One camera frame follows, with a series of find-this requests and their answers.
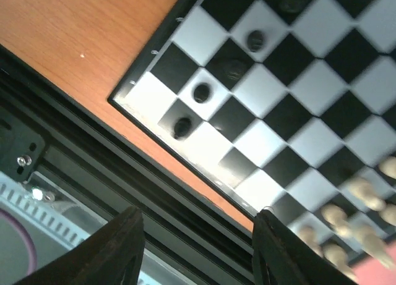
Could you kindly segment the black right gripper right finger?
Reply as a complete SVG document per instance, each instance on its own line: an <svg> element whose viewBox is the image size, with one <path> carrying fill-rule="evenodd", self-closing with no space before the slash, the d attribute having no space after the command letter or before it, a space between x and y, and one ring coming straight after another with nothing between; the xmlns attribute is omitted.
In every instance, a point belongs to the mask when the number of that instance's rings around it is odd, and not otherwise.
<svg viewBox="0 0 396 285"><path fill-rule="evenodd" d="M257 285L354 284L288 229L271 211L254 217L252 269Z"/></svg>

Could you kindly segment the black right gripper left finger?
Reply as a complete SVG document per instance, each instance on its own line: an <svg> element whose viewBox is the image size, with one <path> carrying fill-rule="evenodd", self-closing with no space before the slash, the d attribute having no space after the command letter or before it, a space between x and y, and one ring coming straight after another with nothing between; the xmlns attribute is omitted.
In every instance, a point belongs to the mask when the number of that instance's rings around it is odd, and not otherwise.
<svg viewBox="0 0 396 285"><path fill-rule="evenodd" d="M16 284L135 285L144 248L142 212L130 206L76 248Z"/></svg>

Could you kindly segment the black pawn piece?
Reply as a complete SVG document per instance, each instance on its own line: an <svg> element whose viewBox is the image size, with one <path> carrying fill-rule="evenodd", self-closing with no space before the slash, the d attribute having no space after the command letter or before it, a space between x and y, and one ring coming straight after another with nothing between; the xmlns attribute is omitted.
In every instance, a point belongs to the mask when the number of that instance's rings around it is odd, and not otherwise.
<svg viewBox="0 0 396 285"><path fill-rule="evenodd" d="M179 118L173 126L173 138L176 140L187 137L192 129L192 120L190 117Z"/></svg>
<svg viewBox="0 0 396 285"><path fill-rule="evenodd" d="M239 59L227 59L223 62L223 72L230 80L240 80L247 71L247 65Z"/></svg>
<svg viewBox="0 0 396 285"><path fill-rule="evenodd" d="M212 94L212 87L208 83L200 83L194 87L192 97L196 103L202 104L208 101Z"/></svg>
<svg viewBox="0 0 396 285"><path fill-rule="evenodd" d="M267 44L267 32L255 29L248 33L246 38L246 47L250 52L257 53Z"/></svg>

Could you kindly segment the black and white chessboard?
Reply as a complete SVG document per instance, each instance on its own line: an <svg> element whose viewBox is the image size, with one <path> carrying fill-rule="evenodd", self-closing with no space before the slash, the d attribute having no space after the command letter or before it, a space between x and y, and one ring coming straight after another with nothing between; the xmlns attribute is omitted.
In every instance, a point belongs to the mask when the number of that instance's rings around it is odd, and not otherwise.
<svg viewBox="0 0 396 285"><path fill-rule="evenodd" d="M249 32L267 32L257 53ZM223 62L247 65L240 80ZM199 104L194 87L212 94ZM249 215L270 208L292 231L312 226L350 263L359 242L343 224L372 226L387 242L395 226L355 197L367 180L395 203L395 0L178 0L108 101L167 152ZM173 126L190 117L187 137Z"/></svg>

